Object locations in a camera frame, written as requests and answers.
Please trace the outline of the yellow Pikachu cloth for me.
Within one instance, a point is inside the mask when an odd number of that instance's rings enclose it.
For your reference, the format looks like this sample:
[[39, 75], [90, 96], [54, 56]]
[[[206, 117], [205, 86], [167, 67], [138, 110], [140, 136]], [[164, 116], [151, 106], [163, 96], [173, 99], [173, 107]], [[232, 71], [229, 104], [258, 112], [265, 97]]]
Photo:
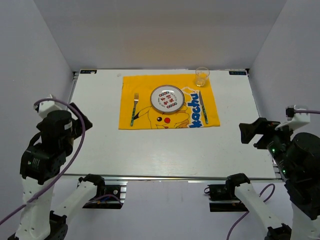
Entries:
[[[122, 82], [119, 124], [120, 130], [157, 130], [180, 128], [219, 127], [221, 125], [211, 83], [195, 84], [195, 74], [160, 74], [125, 76]], [[173, 113], [162, 113], [151, 104], [152, 91], [163, 85], [178, 87], [184, 94], [182, 108]], [[205, 122], [199, 100], [201, 91], [208, 124]], [[134, 94], [138, 93], [133, 126], [131, 124]]]

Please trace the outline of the metal knife teal handle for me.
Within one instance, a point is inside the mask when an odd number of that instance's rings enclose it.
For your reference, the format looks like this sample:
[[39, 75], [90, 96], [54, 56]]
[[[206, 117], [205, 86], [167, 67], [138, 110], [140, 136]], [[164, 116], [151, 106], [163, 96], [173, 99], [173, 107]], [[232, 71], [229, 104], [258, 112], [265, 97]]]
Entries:
[[204, 101], [203, 101], [203, 97], [202, 97], [201, 91], [199, 91], [198, 96], [199, 96], [199, 102], [200, 102], [200, 105], [201, 105], [201, 108], [202, 108], [205, 124], [208, 125], [209, 124], [209, 120], [208, 120], [208, 116], [207, 116], [207, 112], [206, 112], [206, 108], [205, 108], [205, 105], [204, 105]]

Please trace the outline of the metal fork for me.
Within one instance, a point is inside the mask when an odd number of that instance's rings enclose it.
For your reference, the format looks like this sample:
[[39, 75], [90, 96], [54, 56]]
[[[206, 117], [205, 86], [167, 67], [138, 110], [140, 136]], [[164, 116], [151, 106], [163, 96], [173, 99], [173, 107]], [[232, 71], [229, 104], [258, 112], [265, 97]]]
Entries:
[[133, 109], [132, 109], [131, 121], [130, 121], [130, 126], [131, 127], [134, 125], [136, 107], [137, 107], [138, 102], [139, 102], [139, 93], [136, 92], [134, 94], [134, 100], [133, 100]]

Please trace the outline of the clear drinking glass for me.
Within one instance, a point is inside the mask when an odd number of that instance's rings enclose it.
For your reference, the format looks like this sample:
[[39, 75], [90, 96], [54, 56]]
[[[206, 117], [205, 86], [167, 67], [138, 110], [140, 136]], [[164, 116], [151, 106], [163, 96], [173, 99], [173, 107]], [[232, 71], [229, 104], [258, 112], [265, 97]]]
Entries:
[[195, 84], [198, 87], [204, 87], [210, 76], [210, 70], [206, 67], [198, 67], [195, 70]]

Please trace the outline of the round printed plate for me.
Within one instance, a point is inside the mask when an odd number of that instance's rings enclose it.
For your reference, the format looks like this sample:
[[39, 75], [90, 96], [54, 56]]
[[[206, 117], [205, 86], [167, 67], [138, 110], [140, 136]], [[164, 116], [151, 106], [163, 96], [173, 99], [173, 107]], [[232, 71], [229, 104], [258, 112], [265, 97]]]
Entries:
[[182, 108], [185, 102], [183, 92], [173, 85], [156, 87], [150, 95], [151, 105], [161, 113], [174, 113]]

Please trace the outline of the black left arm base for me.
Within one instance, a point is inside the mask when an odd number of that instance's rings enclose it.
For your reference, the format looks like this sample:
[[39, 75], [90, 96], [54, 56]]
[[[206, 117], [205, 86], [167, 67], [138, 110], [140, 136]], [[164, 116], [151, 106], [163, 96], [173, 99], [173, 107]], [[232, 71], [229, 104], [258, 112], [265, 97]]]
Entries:
[[77, 187], [82, 182], [91, 182], [97, 186], [96, 194], [82, 208], [83, 209], [114, 209], [120, 210], [124, 204], [123, 191], [120, 184], [108, 184], [106, 180], [95, 174], [88, 174], [78, 179]]

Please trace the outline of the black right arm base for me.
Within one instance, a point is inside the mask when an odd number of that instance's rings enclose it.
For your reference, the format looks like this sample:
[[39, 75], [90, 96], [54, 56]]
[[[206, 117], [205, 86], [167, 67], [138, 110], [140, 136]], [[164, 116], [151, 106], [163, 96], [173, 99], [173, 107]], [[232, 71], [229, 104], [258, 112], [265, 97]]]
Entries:
[[209, 198], [211, 213], [244, 213], [248, 211], [236, 196], [229, 194], [224, 184], [209, 184], [203, 192]]

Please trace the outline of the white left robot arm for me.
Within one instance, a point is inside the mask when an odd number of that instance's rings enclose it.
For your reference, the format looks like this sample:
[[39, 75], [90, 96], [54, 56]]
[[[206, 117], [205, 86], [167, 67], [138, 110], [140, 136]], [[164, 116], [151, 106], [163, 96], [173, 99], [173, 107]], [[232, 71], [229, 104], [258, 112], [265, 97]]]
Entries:
[[93, 124], [74, 103], [53, 96], [36, 101], [33, 108], [42, 120], [21, 157], [23, 204], [14, 210], [21, 216], [9, 239], [63, 240], [78, 211], [106, 193], [104, 178], [88, 174], [57, 209], [51, 209], [55, 183], [75, 161]]

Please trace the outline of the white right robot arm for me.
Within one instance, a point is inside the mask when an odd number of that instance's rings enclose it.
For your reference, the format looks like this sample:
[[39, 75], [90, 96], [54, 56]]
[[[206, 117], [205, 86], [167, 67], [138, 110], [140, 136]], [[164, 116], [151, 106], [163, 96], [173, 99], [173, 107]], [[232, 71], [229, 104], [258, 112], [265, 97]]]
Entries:
[[244, 173], [227, 177], [226, 195], [246, 207], [266, 240], [320, 238], [320, 138], [309, 132], [294, 133], [311, 122], [312, 114], [318, 111], [290, 105], [284, 122], [259, 117], [253, 123], [239, 124], [242, 144], [260, 136], [253, 146], [267, 150], [275, 161], [292, 210], [292, 224], [287, 225], [269, 209]]

